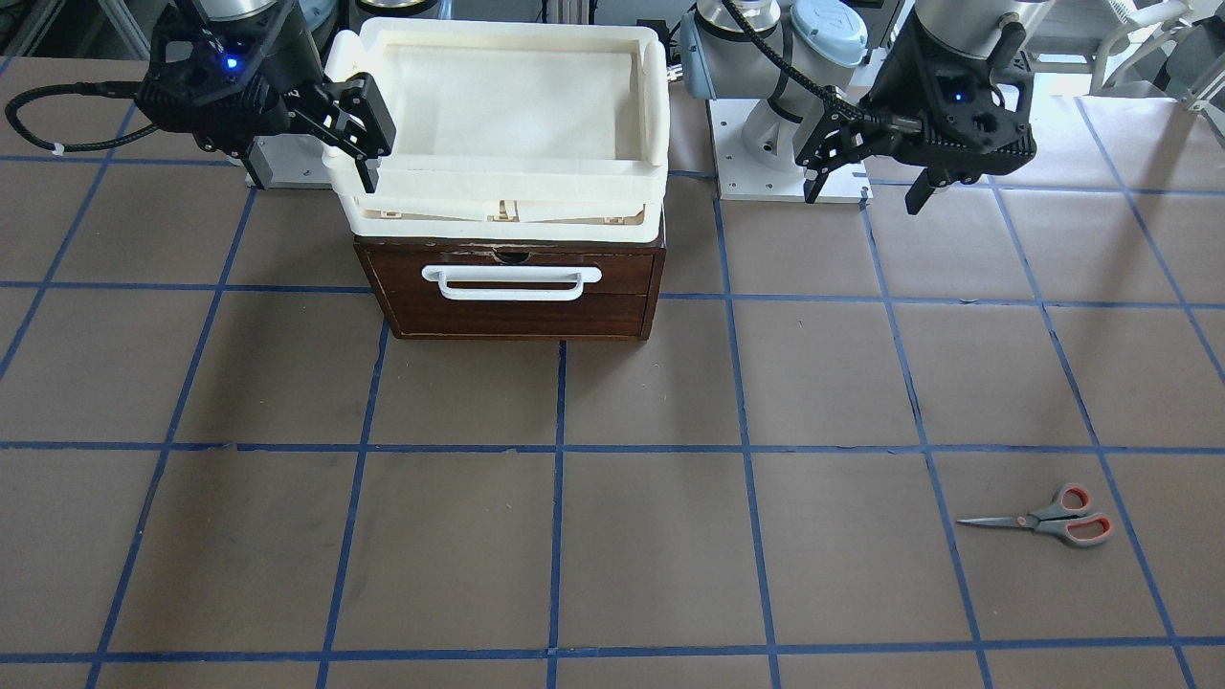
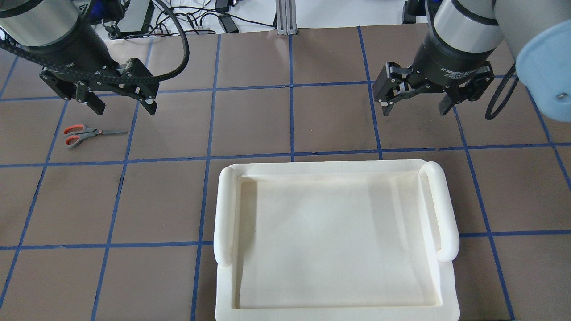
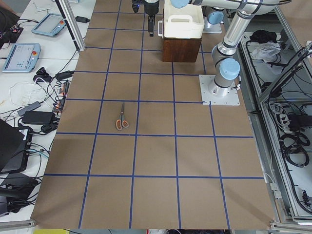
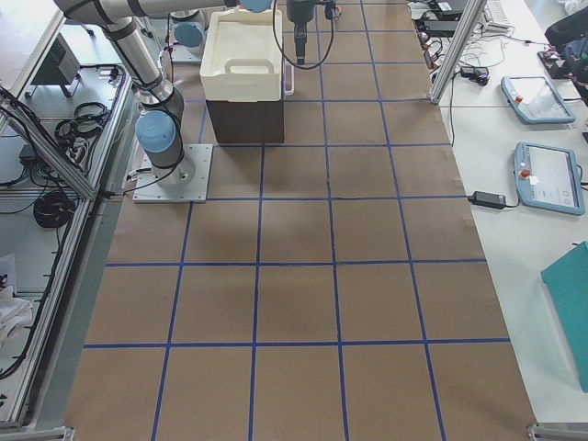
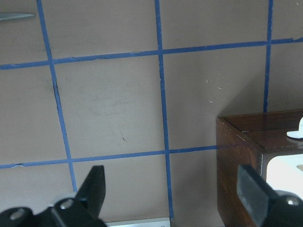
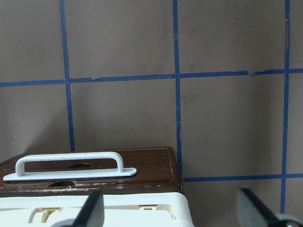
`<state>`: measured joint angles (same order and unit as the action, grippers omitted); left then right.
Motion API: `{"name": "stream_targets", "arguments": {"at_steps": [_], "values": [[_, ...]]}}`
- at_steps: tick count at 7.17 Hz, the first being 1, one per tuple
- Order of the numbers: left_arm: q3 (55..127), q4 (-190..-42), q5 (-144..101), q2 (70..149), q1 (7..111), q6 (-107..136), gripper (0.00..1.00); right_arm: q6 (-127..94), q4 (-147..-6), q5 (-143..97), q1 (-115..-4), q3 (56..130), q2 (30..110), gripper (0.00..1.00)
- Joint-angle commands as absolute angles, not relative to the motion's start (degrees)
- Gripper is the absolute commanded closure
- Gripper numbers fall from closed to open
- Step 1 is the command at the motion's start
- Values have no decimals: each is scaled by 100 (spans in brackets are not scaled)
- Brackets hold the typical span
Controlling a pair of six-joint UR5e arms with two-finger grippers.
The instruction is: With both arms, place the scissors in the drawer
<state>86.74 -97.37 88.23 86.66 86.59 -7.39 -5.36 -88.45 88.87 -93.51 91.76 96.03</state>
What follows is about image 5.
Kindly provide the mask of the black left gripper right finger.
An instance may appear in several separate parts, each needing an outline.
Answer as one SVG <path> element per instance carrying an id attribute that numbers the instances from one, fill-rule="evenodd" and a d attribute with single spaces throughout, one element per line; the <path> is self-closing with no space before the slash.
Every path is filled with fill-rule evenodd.
<path id="1" fill-rule="evenodd" d="M 278 194 L 250 165 L 239 165 L 237 195 L 254 224 L 265 224 Z"/>

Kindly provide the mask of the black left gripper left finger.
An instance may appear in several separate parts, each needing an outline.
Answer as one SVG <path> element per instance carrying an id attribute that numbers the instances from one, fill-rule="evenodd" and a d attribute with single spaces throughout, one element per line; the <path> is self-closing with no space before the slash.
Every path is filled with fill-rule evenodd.
<path id="1" fill-rule="evenodd" d="M 86 211 L 98 218 L 105 200 L 104 166 L 93 166 L 76 194 Z"/>

